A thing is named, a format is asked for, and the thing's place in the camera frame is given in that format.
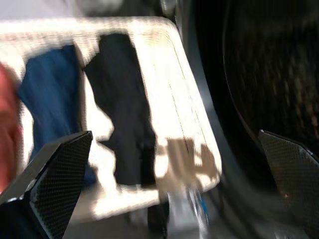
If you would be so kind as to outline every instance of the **black fabric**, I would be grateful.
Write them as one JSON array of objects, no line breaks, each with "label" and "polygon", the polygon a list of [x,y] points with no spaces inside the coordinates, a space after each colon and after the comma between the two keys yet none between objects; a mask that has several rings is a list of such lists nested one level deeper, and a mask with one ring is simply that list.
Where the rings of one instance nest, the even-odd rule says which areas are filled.
[{"label": "black fabric", "polygon": [[101,36],[100,52],[85,67],[97,106],[114,132],[101,141],[115,152],[117,183],[152,184],[156,135],[135,49],[125,34]]}]

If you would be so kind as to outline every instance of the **red object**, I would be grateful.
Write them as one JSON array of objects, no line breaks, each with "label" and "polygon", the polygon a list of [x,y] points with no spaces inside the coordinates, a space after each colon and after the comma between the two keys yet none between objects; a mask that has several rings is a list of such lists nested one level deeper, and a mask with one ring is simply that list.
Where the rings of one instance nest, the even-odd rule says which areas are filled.
[{"label": "red object", "polygon": [[18,98],[15,78],[0,64],[0,193],[15,177],[18,126]]}]

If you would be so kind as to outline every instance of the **blurry object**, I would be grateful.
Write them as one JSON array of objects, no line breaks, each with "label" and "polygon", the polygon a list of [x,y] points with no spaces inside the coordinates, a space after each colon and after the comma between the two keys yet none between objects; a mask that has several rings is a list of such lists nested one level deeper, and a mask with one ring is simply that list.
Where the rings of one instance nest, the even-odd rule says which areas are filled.
[{"label": "blurry object", "polygon": [[[28,60],[17,94],[34,119],[30,160],[46,143],[80,131],[79,72],[74,45],[51,49]],[[87,167],[85,183],[95,182],[92,169]]]},{"label": "blurry object", "polygon": [[161,10],[165,16],[172,16],[175,13],[177,0],[160,0]]},{"label": "blurry object", "polygon": [[169,203],[167,238],[192,233],[192,238],[204,239],[208,234],[208,219],[199,191],[186,189],[184,192],[168,192],[167,195]]},{"label": "blurry object", "polygon": [[168,202],[130,213],[131,223],[148,226],[149,230],[163,238],[204,239],[208,235],[206,205],[197,189],[167,192]]},{"label": "blurry object", "polygon": [[67,9],[74,16],[93,16],[116,12],[124,0],[45,0],[56,9]]},{"label": "blurry object", "polygon": [[16,79],[0,64],[0,194],[15,177],[20,138]]},{"label": "blurry object", "polygon": [[263,130],[259,139],[287,207],[311,239],[319,238],[319,159],[290,139]]},{"label": "blurry object", "polygon": [[[24,76],[25,60],[43,49],[60,47],[73,39],[86,65],[98,51],[101,34],[128,33],[138,55],[157,144],[166,138],[176,138],[185,143],[184,139],[192,139],[193,149],[198,153],[195,160],[198,167],[190,168],[190,175],[203,191],[219,182],[222,171],[219,150],[180,36],[172,22],[157,17],[41,19],[3,22],[0,23],[0,31],[0,59],[10,65],[20,78]],[[158,204],[159,192],[155,187],[119,190],[116,185],[113,177],[115,155],[97,142],[108,139],[102,136],[112,133],[113,124],[96,105],[90,82],[85,74],[83,76],[80,121],[83,128],[92,130],[94,135],[89,161],[97,168],[99,183],[81,194],[70,223],[99,220]],[[20,117],[23,125],[23,170],[33,149],[33,119],[24,104]],[[157,167],[163,168],[165,177],[162,183],[171,185],[175,171],[170,165],[163,167],[161,163],[168,159],[167,154],[156,151]],[[183,161],[190,164],[185,158],[180,163],[183,164]]]},{"label": "blurry object", "polygon": [[76,16],[93,16],[117,11],[124,0],[66,0]]},{"label": "blurry object", "polygon": [[91,132],[48,143],[0,195],[2,239],[62,239],[84,185]]},{"label": "blurry object", "polygon": [[126,34],[101,36],[99,48],[85,72],[97,106],[114,125],[100,143],[115,153],[117,183],[154,184],[156,135],[135,49]]}]

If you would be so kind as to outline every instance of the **clothing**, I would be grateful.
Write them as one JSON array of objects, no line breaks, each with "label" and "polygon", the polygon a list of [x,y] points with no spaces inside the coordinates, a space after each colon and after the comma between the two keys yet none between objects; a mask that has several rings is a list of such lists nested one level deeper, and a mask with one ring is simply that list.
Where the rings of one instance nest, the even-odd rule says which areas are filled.
[{"label": "clothing", "polygon": [[117,183],[152,184],[156,135],[137,54],[125,34],[101,36],[99,48],[84,70],[97,106],[115,128],[110,139],[100,143],[115,153]]},{"label": "clothing", "polygon": [[15,79],[0,64],[0,193],[15,177],[16,145],[20,139]]},{"label": "clothing", "polygon": [[[74,45],[51,49],[28,60],[17,93],[34,119],[34,149],[30,160],[46,143],[80,131],[79,80]],[[84,180],[85,184],[96,181],[90,167],[86,168]]]}]

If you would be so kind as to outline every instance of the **white tray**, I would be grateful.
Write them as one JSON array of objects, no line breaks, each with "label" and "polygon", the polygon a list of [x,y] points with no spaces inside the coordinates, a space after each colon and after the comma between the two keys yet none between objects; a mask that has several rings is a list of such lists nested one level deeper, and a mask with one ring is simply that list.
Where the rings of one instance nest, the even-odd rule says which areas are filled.
[{"label": "white tray", "polygon": [[[195,182],[206,191],[219,182],[221,174],[214,134],[178,31],[170,21],[159,17],[133,17],[2,22],[0,61],[12,67],[22,79],[30,55],[74,41],[86,64],[98,51],[97,36],[111,32],[127,32],[138,53],[152,124],[158,137],[157,187],[141,190],[116,186],[114,154],[96,143],[97,138],[108,139],[113,130],[112,122],[96,107],[85,76],[82,125],[83,129],[93,132],[89,162],[98,169],[99,183],[81,194],[71,222],[101,219],[156,204],[159,191],[180,190],[185,183]],[[23,142],[19,147],[18,173],[26,167],[33,148],[32,121],[29,111],[22,105]],[[168,152],[168,144],[173,145],[174,156]]]}]

